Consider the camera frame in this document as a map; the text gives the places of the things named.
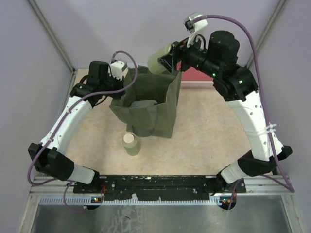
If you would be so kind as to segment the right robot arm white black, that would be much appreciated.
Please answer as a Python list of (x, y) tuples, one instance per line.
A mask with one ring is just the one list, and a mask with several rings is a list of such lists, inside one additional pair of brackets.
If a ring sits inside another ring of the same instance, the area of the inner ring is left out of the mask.
[(234, 35), (215, 31), (209, 41), (202, 37), (188, 45), (189, 41), (166, 45), (155, 61), (169, 72), (180, 63), (181, 71), (192, 67), (211, 76), (214, 88), (237, 115), (251, 149), (216, 175), (214, 185), (228, 192), (237, 180), (271, 172), (277, 160), (286, 159), (293, 151), (278, 140), (273, 126), (267, 125), (257, 82), (249, 69), (237, 64), (240, 43)]

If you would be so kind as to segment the green canvas bag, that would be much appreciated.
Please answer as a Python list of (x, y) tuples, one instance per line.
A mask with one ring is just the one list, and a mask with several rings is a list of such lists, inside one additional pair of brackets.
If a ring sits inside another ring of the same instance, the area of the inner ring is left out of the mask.
[[(176, 120), (182, 73), (151, 73), (139, 66), (135, 83), (118, 100), (109, 105), (116, 117), (126, 124), (126, 130), (138, 137), (171, 138)], [(134, 101), (156, 100), (157, 105), (130, 108)]]

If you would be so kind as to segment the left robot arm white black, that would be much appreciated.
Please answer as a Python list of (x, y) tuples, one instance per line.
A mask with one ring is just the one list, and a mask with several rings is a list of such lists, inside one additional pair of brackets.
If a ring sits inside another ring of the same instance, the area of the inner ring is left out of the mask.
[(88, 74), (73, 87), (54, 126), (39, 143), (29, 146), (30, 171), (35, 168), (53, 180), (83, 183), (92, 193), (100, 189), (99, 173), (75, 164), (66, 153), (75, 132), (100, 100), (103, 97), (120, 98), (124, 94), (127, 72), (127, 63), (120, 60), (111, 63), (92, 61), (89, 64)]

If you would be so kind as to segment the white square bottle black cap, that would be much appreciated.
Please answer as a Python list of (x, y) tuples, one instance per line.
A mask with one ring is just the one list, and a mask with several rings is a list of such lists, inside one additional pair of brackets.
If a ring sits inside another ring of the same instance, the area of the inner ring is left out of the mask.
[(134, 101), (130, 105), (130, 108), (147, 108), (150, 106), (157, 105), (156, 100), (139, 100), (139, 101)]

